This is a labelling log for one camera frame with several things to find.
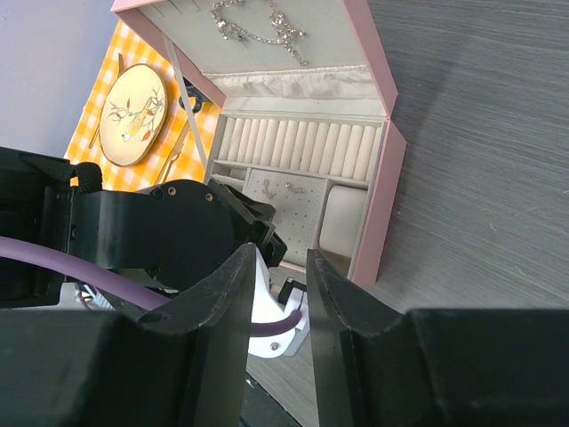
orange gingham cloth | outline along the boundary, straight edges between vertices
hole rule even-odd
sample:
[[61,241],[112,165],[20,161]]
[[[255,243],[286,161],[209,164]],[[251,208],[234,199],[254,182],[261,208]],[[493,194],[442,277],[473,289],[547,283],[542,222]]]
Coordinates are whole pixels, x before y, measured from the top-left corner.
[[[127,167],[120,167],[109,162],[100,149],[99,140],[89,149],[89,142],[99,124],[103,103],[116,80],[119,53],[123,54],[124,68],[140,63],[152,67],[164,81],[169,101],[164,125],[147,155],[138,164]],[[119,21],[65,157],[72,164],[79,162],[99,164],[103,172],[104,189],[135,191],[154,185],[160,169],[188,119],[186,112],[178,104],[179,98],[180,89],[176,84],[170,63],[142,41],[134,31]],[[201,111],[196,114],[197,127],[208,156],[219,114],[220,108],[211,102],[205,102]],[[180,156],[170,168],[167,181],[180,178],[203,181],[204,175],[205,170],[197,153],[194,135],[190,131]]]

gray wall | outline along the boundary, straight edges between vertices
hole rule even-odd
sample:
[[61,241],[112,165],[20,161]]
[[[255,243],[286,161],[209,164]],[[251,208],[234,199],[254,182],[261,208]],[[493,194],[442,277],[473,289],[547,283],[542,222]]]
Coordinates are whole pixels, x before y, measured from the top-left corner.
[[62,156],[116,25],[112,0],[0,0],[0,145]]

silver chain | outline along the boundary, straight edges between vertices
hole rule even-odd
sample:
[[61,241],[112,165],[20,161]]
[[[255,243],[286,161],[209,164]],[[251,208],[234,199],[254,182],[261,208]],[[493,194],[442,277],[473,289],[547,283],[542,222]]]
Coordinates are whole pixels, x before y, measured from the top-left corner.
[[236,4],[244,4],[245,0],[223,0],[221,2],[213,3],[212,9],[210,10],[213,19],[217,25],[221,36],[225,40],[235,39],[238,42],[245,43],[247,40],[252,39],[257,42],[264,44],[276,44],[283,46],[287,52],[289,52],[292,57],[297,60],[302,67],[306,67],[308,62],[304,60],[299,52],[294,49],[293,41],[297,38],[303,38],[306,33],[299,28],[289,24],[285,14],[276,10],[276,7],[272,1],[269,1],[269,6],[273,11],[270,15],[270,23],[276,31],[278,38],[264,38],[253,34],[251,31],[239,27],[237,24],[224,19],[221,16],[221,10],[224,7],[230,7]]

plate with bird design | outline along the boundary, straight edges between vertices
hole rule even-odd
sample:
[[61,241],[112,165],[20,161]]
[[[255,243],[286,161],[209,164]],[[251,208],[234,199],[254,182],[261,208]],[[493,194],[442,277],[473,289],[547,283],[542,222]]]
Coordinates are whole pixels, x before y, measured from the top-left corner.
[[145,64],[118,77],[100,113],[100,145],[115,165],[133,165],[148,152],[166,116],[166,90],[160,76]]

open jewelry box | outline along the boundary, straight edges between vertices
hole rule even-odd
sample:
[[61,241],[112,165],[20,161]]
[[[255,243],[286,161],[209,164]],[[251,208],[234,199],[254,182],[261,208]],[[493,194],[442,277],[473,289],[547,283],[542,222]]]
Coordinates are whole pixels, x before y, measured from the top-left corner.
[[[306,248],[320,247],[354,283],[373,283],[405,139],[389,119],[397,89],[367,2],[217,6],[217,19],[211,0],[116,0],[113,11],[222,106],[205,179],[276,208],[283,265],[302,270]],[[248,41],[224,39],[234,24]]]

